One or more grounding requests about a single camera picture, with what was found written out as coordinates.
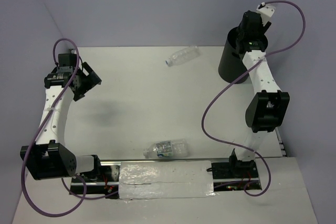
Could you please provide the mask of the clear bottle blue cap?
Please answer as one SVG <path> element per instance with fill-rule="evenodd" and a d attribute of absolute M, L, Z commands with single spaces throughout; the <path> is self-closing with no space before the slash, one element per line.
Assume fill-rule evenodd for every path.
<path fill-rule="evenodd" d="M 190 60 L 193 60 L 201 55 L 197 46 L 190 46 L 173 53 L 165 60 L 168 67 L 182 65 Z"/>

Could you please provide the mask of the labelled clear bottle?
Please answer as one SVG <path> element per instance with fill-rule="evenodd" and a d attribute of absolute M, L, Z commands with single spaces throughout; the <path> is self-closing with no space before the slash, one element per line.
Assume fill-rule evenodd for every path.
<path fill-rule="evenodd" d="M 143 150 L 143 156 L 148 159 L 179 159 L 189 157 L 189 147 L 186 140 L 169 140 L 151 144 Z"/>

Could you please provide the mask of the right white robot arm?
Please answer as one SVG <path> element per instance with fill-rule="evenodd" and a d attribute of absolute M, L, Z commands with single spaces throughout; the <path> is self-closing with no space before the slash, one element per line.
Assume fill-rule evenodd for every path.
<path fill-rule="evenodd" d="M 235 31 L 236 54 L 249 70 L 254 97 L 245 112 L 249 132 L 242 147 L 232 151 L 234 161 L 228 164 L 233 177 L 252 170 L 256 151 L 264 139 L 282 124 L 289 104 L 289 94 L 276 84 L 266 60 L 268 40 L 265 32 L 274 13 L 275 7 L 271 5 L 255 12 L 248 10 Z"/>

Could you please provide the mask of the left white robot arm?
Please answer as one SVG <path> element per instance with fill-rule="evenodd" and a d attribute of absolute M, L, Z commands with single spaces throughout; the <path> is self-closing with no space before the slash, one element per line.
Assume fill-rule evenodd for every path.
<path fill-rule="evenodd" d="M 35 180 L 72 177 L 80 174 L 90 181 L 102 177 L 103 168 L 97 155 L 77 156 L 65 147 L 65 127 L 72 102 L 85 97 L 85 94 L 101 84 L 101 79 L 76 54 L 59 54 L 53 71 L 44 78 L 46 100 L 42 117 L 49 117 L 38 134 L 29 152 L 27 146 L 20 150 L 23 158 L 28 155 L 26 167 Z"/>

